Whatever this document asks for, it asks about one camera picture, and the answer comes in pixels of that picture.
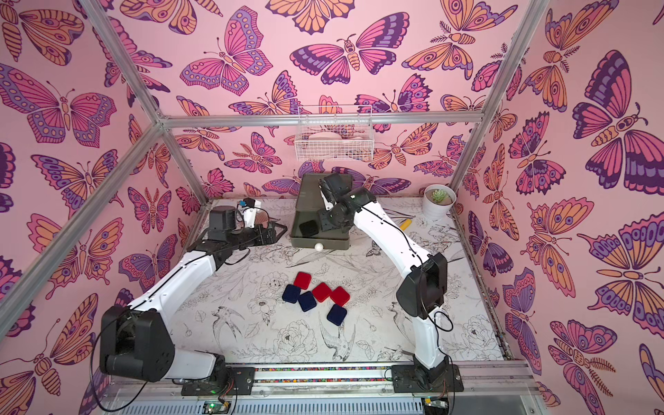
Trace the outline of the three-tier drawer cabinet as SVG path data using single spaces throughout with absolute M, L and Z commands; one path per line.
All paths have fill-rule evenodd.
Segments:
M 303 238 L 298 225 L 301 222 L 315 220 L 320 228 L 318 211 L 325 209 L 320 193 L 320 181 L 330 173 L 306 173 L 297 197 L 295 216 L 290 230 L 290 241 L 293 247 L 314 249 L 321 244 L 324 250 L 348 250 L 350 247 L 349 231 L 340 230 L 322 232 L 312 238 Z

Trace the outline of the black brooch box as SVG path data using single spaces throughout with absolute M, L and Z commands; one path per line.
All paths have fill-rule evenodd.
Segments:
M 303 238 L 312 238 L 320 232 L 319 225 L 315 220 L 301 222 L 298 229 Z

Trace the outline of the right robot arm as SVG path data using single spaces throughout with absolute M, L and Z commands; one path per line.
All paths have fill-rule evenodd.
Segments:
M 421 387 L 434 389 L 443 382 L 451 358 L 440 346 L 446 331 L 440 318 L 448 286 L 448 260 L 419 246 L 385 212 L 376 196 L 366 188 L 355 188 L 339 174 L 319 180 L 324 208 L 318 211 L 323 230 L 359 229 L 392 261 L 401 285 L 396 299 L 411 317 L 415 337 L 414 378 Z

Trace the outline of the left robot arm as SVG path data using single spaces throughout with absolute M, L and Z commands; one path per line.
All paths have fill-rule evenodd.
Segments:
M 285 235 L 288 228 L 278 221 L 257 221 L 263 211 L 259 206 L 212 209 L 209 226 L 171 271 L 127 306 L 108 309 L 97 339 L 100 372 L 145 382 L 225 381 L 224 357 L 178 349 L 171 323 L 184 301 L 234 253 L 273 245 Z

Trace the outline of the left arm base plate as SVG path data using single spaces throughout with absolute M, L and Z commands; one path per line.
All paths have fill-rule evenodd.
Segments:
M 183 384 L 181 396 L 245 396 L 252 393 L 256 368 L 225 367 L 206 380 L 188 381 Z

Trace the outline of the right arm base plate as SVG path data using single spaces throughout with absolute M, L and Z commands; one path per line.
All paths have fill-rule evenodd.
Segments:
M 441 363 L 433 369 L 420 365 L 393 365 L 390 378 L 396 393 L 446 394 L 464 391 L 458 365 Z

